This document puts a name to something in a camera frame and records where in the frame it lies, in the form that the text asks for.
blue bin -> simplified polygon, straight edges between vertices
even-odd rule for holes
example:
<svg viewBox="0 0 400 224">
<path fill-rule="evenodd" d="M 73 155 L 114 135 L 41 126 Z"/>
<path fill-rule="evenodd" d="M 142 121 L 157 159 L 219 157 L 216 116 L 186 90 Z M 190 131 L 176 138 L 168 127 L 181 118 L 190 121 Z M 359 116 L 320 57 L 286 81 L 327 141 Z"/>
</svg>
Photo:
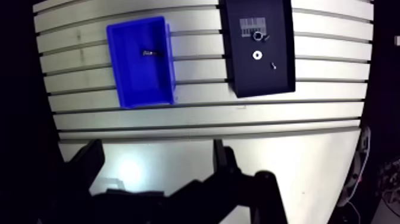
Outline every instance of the blue bin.
<svg viewBox="0 0 400 224">
<path fill-rule="evenodd" d="M 121 107 L 174 104 L 170 29 L 163 17 L 110 25 L 107 38 Z"/>
</svg>

table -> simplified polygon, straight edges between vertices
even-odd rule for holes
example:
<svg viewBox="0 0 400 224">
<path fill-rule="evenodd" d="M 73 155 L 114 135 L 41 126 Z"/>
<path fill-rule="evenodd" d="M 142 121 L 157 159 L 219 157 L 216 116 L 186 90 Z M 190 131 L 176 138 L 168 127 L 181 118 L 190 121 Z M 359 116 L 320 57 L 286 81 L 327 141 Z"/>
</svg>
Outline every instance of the table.
<svg viewBox="0 0 400 224">
<path fill-rule="evenodd" d="M 227 83 L 217 0 L 48 0 L 34 6 L 46 90 L 65 160 L 102 138 L 92 186 L 167 194 L 212 172 L 211 139 L 239 167 L 277 176 L 289 223 L 326 223 L 357 144 L 367 90 L 373 5 L 292 0 L 296 92 L 237 99 Z M 172 31 L 174 106 L 119 107 L 109 24 L 163 15 Z M 238 208 L 226 223 L 243 223 Z"/>
</svg>

wire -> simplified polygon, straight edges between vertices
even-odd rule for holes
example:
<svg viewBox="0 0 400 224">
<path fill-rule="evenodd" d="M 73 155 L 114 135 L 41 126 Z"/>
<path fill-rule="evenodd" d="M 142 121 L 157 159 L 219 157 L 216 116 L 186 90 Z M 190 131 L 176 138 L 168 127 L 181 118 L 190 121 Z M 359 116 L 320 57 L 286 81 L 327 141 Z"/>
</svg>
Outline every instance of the wire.
<svg viewBox="0 0 400 224">
<path fill-rule="evenodd" d="M 370 146 L 371 146 L 371 135 L 370 135 L 370 129 L 369 129 L 369 127 L 367 127 L 366 128 L 366 135 L 368 135 L 368 148 L 367 148 L 367 152 L 366 152 L 366 155 L 365 155 L 365 160 L 364 160 L 364 163 L 362 164 L 362 167 L 361 167 L 361 171 L 360 171 L 360 174 L 358 175 L 358 178 L 357 178 L 357 181 L 356 181 L 356 183 L 355 183 L 355 186 L 354 186 L 354 188 L 353 188 L 353 191 L 351 192 L 351 195 L 350 195 L 350 197 L 348 198 L 348 201 L 350 202 L 350 200 L 353 198 L 353 196 L 354 196 L 354 194 L 355 194 L 355 191 L 357 190 L 357 187 L 358 187 L 358 184 L 359 184 L 359 182 L 360 182 L 360 180 L 361 180 L 361 177 L 362 177 L 362 175 L 363 175 L 363 173 L 364 173 L 364 169 L 365 169 L 365 166 L 367 165 L 367 162 L 368 162 L 368 158 L 369 158 L 369 156 L 370 156 Z"/>
<path fill-rule="evenodd" d="M 349 204 L 349 205 L 351 205 L 351 207 L 353 207 L 354 211 L 356 212 L 356 214 L 358 216 L 358 224 L 361 224 L 361 216 L 360 216 L 358 210 L 356 209 L 356 207 L 350 201 L 348 201 L 347 204 Z"/>
<path fill-rule="evenodd" d="M 395 216 L 397 216 L 398 218 L 400 218 L 400 214 L 397 213 L 397 212 L 395 212 L 395 211 L 391 208 L 391 206 L 388 205 L 388 203 L 386 202 L 386 200 L 385 200 L 383 197 L 382 197 L 382 201 L 383 201 L 383 203 L 386 205 L 386 207 L 387 207 Z"/>
</svg>

dark background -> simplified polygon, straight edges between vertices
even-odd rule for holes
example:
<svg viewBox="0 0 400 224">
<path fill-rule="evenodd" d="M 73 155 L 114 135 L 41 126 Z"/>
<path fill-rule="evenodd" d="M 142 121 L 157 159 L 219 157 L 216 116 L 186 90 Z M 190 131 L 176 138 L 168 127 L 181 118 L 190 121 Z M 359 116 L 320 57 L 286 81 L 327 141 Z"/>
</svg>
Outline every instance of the dark background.
<svg viewBox="0 0 400 224">
<path fill-rule="evenodd" d="M 32 5 L 37 2 L 2 3 L 2 223 L 36 223 L 38 214 L 53 202 L 57 170 L 63 161 L 36 47 Z M 395 35 L 400 35 L 400 2 L 376 1 L 371 73 L 362 118 L 372 130 L 371 155 L 352 200 L 362 223 L 370 223 L 379 202 L 375 196 L 377 167 L 400 155 L 400 47 L 394 47 Z M 335 211 L 333 218 L 342 212 L 346 211 Z"/>
</svg>

barcode label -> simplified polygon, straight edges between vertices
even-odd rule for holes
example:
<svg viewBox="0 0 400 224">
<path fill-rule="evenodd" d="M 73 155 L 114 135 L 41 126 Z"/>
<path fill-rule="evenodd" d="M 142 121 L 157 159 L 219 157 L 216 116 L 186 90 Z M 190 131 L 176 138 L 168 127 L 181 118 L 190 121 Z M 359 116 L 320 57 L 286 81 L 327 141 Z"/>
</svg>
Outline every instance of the barcode label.
<svg viewBox="0 0 400 224">
<path fill-rule="evenodd" d="M 260 31 L 263 35 L 267 34 L 265 18 L 241 18 L 239 22 L 243 38 L 250 37 L 256 31 Z"/>
</svg>

